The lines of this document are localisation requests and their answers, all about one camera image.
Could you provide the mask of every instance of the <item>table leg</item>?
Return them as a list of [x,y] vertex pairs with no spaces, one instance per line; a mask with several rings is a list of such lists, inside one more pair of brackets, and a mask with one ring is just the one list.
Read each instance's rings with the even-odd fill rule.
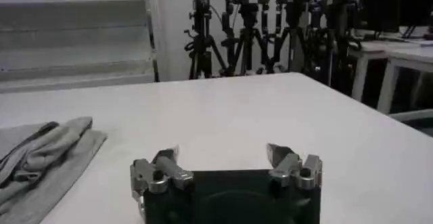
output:
[[378,104],[378,110],[384,114],[390,112],[399,70],[392,60],[388,60]]
[[355,73],[355,81],[353,82],[352,98],[361,102],[363,99],[363,91],[365,84],[365,77],[367,76],[368,59],[365,55],[358,58],[357,71]]
[[422,87],[422,82],[424,80],[425,72],[419,72],[419,75],[417,76],[416,83],[413,86],[412,92],[411,92],[411,109],[414,109],[416,107],[416,103],[418,100],[418,94]]

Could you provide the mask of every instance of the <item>black tripod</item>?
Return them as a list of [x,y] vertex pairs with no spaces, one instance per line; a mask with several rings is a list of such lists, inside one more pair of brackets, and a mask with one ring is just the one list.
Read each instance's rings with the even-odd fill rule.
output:
[[[288,57],[288,67],[287,71],[290,71],[292,66],[292,62],[294,59],[294,52],[296,49],[296,41],[297,38],[300,41],[302,52],[304,53],[306,64],[311,61],[307,57],[308,50],[306,48],[306,40],[304,37],[304,31],[301,27],[299,27],[299,21],[302,13],[307,9],[312,14],[315,14],[315,11],[318,10],[319,6],[317,0],[276,0],[277,3],[277,15],[276,15],[276,27],[275,27],[275,48],[274,48],[274,56],[273,62],[277,63],[280,61],[280,53],[283,47],[283,43],[286,40],[287,36],[290,35],[289,42],[289,57]],[[285,5],[286,10],[286,22],[288,27],[285,27],[283,30],[283,34],[278,37],[281,32],[281,11]],[[316,18],[312,19],[311,26],[313,29],[317,28],[317,25],[320,26],[320,18],[317,20]]]
[[193,0],[194,13],[189,14],[189,19],[194,18],[192,29],[197,33],[191,36],[189,30],[185,30],[193,41],[185,46],[186,51],[190,51],[191,68],[189,79],[198,79],[203,73],[205,78],[212,78],[212,53],[208,51],[211,47],[221,66],[220,75],[226,75],[227,66],[217,48],[214,38],[209,34],[209,20],[212,17],[209,0]]
[[[267,55],[268,46],[268,28],[267,28],[267,10],[269,9],[269,0],[225,0],[226,12],[223,13],[223,30],[227,34],[222,44],[227,48],[227,60],[229,67],[227,74],[233,76],[236,70],[237,61],[242,51],[241,75],[246,75],[247,70],[252,70],[252,46],[254,38],[260,46],[261,63],[265,66],[269,62]],[[230,27],[230,15],[233,13],[233,4],[240,5],[239,13],[244,20],[244,27],[241,29],[239,39],[234,37],[233,29]],[[254,26],[257,23],[258,5],[262,5],[262,32]]]
[[[321,9],[327,20],[323,35],[327,35],[327,84],[337,89],[346,87],[345,81],[350,81],[353,74],[349,66],[349,49],[360,51],[361,42],[350,35],[355,27],[358,12],[356,0],[321,0]],[[334,57],[334,42],[337,44],[337,55]]]

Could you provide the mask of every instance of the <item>white table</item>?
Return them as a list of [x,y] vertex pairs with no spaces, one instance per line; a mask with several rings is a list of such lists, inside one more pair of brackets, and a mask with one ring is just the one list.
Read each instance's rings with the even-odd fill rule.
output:
[[433,47],[393,49],[387,52],[388,64],[380,91],[378,110],[389,113],[400,68],[433,72]]
[[404,49],[419,47],[415,43],[398,43],[391,41],[370,41],[362,43],[363,50],[351,51],[350,54],[357,59],[357,70],[353,82],[352,97],[361,102],[364,91],[365,77],[367,76],[368,63],[370,60],[382,60],[387,58],[387,51],[393,49]]
[[129,165],[179,144],[191,170],[323,160],[322,223],[433,223],[433,139],[300,74],[0,95],[0,127],[94,117],[108,140],[42,224],[138,224]]

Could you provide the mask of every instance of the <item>gray cloth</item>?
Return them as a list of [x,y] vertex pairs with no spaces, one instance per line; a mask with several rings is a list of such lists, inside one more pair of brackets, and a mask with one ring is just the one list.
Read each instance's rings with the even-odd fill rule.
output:
[[33,134],[44,125],[0,130],[0,223],[43,220],[105,141],[91,125],[92,118],[83,117],[39,136]]

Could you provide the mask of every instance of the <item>desk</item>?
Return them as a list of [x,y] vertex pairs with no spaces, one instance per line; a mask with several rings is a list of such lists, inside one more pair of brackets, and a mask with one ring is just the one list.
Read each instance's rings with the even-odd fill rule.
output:
[[433,139],[301,74],[0,95],[0,127],[94,118],[108,140],[42,224],[138,224],[129,165],[179,144],[191,170],[323,160],[322,223],[433,223]]
[[395,85],[400,68],[411,68],[421,72],[433,72],[433,47],[393,49],[387,52],[388,64],[380,91],[378,110],[389,113],[394,97]]
[[388,50],[396,48],[414,48],[419,45],[414,43],[397,43],[390,41],[369,41],[362,43],[363,50],[351,51],[350,54],[357,58],[357,70],[353,82],[352,97],[361,102],[364,91],[365,77],[370,60],[386,59]]

